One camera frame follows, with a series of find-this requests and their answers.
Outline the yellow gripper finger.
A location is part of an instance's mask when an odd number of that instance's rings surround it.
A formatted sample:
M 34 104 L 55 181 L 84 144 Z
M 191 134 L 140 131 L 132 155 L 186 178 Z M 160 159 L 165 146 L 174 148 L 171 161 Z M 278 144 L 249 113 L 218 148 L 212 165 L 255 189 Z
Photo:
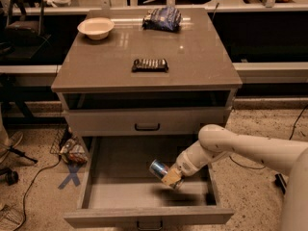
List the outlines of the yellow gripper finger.
M 166 174 L 162 178 L 162 182 L 173 188 L 176 189 L 181 185 L 182 182 L 182 174 L 177 168 L 169 168 Z

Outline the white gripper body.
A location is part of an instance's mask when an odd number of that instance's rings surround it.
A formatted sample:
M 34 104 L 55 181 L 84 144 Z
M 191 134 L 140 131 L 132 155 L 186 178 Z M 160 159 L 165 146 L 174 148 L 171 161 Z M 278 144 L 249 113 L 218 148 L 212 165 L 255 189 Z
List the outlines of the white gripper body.
M 185 150 L 177 157 L 171 168 L 175 168 L 182 177 L 193 176 L 200 171 L 200 156 Z

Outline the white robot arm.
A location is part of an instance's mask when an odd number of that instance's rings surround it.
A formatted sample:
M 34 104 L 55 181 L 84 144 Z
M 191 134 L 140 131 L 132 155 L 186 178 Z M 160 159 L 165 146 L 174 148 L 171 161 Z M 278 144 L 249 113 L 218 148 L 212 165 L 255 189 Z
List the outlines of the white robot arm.
M 308 143 L 233 133 L 216 124 L 201 128 L 198 140 L 184 150 L 162 182 L 175 187 L 206 165 L 236 153 L 289 177 L 280 231 L 308 231 Z

